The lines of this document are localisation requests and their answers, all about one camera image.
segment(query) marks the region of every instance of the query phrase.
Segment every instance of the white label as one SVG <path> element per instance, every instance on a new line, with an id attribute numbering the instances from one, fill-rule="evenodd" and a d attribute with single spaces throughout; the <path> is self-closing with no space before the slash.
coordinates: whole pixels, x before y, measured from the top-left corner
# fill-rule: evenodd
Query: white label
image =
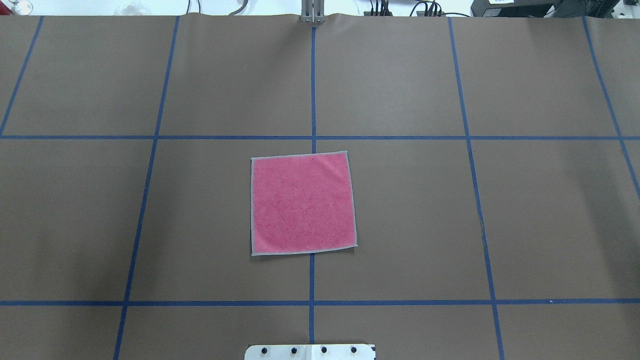
<path id="1" fill-rule="evenodd" d="M 482 15 L 483 17 L 492 17 L 492 16 L 498 16 L 498 14 L 500 13 L 500 10 L 502 9 L 487 9 L 484 11 L 484 15 Z"/>

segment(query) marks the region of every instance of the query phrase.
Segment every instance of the horizontal blue line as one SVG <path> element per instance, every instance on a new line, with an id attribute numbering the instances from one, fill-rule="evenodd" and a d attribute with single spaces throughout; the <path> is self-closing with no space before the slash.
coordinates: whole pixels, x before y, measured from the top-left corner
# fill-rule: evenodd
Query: horizontal blue line
<path id="1" fill-rule="evenodd" d="M 153 140 L 153 135 L 2 135 L 16 140 Z"/>
<path id="2" fill-rule="evenodd" d="M 0 306 L 122 306 L 122 301 L 0 300 Z"/>
<path id="3" fill-rule="evenodd" d="M 471 140 L 619 140 L 617 136 L 509 136 L 472 135 Z M 1 135 L 14 140 L 153 140 L 154 135 Z M 307 135 L 159 135 L 160 140 L 312 140 Z M 316 136 L 316 140 L 465 140 L 457 135 L 398 135 L 398 136 Z M 640 140 L 640 136 L 624 136 L 624 140 Z"/>
<path id="4" fill-rule="evenodd" d="M 122 306 L 122 301 L 0 300 L 0 306 Z M 460 305 L 640 304 L 640 299 L 497 299 L 497 300 L 247 300 L 129 301 L 129 306 L 460 306 Z"/>

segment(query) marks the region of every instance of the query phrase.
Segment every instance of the washcloth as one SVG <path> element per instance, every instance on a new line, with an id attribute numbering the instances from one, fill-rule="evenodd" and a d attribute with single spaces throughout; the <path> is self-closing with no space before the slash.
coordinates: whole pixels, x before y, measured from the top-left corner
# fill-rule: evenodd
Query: washcloth
<path id="1" fill-rule="evenodd" d="M 252 255 L 357 246 L 347 152 L 252 158 Z"/>

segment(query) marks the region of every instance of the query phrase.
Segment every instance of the red object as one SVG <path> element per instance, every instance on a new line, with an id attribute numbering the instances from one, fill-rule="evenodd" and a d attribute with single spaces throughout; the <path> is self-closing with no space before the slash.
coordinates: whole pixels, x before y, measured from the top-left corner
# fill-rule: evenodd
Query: red object
<path id="1" fill-rule="evenodd" d="M 11 9 L 0 1 L 0 15 L 11 15 Z"/>

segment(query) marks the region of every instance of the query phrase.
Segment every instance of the white round object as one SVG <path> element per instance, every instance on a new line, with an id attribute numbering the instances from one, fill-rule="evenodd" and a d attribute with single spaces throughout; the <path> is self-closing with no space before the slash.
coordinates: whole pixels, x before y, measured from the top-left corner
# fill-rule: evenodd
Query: white round object
<path id="1" fill-rule="evenodd" d="M 13 6 L 16 15 L 29 15 L 33 11 L 33 5 L 29 1 L 19 1 Z"/>

